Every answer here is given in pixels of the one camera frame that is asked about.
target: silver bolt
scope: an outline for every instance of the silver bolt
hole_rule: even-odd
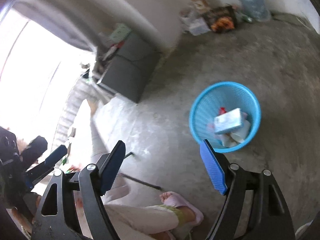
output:
[[[266,175],[266,176],[270,176],[270,175],[271,175],[271,171],[269,171],[269,170],[264,170],[264,171],[263,171],[263,174]]]
[[[232,170],[236,171],[236,170],[239,169],[239,165],[238,165],[238,164],[235,164],[235,163],[232,163],[232,164],[230,165],[230,168],[231,168]]]
[[[62,170],[56,170],[55,172],[54,172],[54,175],[55,176],[60,176],[62,174]]]
[[[87,166],[87,170],[88,170],[88,171],[93,171],[95,168],[96,168],[96,165],[94,165],[94,164],[89,164],[89,165]]]

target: person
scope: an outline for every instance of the person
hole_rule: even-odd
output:
[[[185,223],[197,226],[203,221],[203,214],[181,195],[165,192],[160,195],[162,205],[130,207],[124,205],[104,205],[108,217],[121,240],[173,240],[170,230]],[[41,196],[36,199],[39,206]],[[13,217],[31,235],[32,228],[24,217],[12,209]]]

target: gray floor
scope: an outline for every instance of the gray floor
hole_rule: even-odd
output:
[[[106,145],[123,140],[136,155],[122,170],[185,196],[204,214],[194,239],[204,239],[224,202],[214,190],[188,127],[190,107],[207,86],[235,81],[249,87],[262,109],[254,140],[226,154],[244,169],[270,169],[286,198],[295,228],[320,210],[320,39],[304,27],[271,21],[225,33],[184,35],[155,70],[141,103],[118,98],[100,110]],[[159,192],[130,183],[121,203],[159,204]]]

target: blue rubber pad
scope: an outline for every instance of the blue rubber pad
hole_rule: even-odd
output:
[[[204,141],[200,144],[200,155],[214,188],[218,190],[221,195],[224,195],[228,189],[225,182],[224,171],[214,156],[214,153]]]

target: red object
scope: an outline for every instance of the red object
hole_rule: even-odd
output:
[[[225,114],[227,111],[226,111],[226,109],[224,108],[224,107],[221,107],[220,109],[219,109],[219,115],[222,115],[222,114]]]

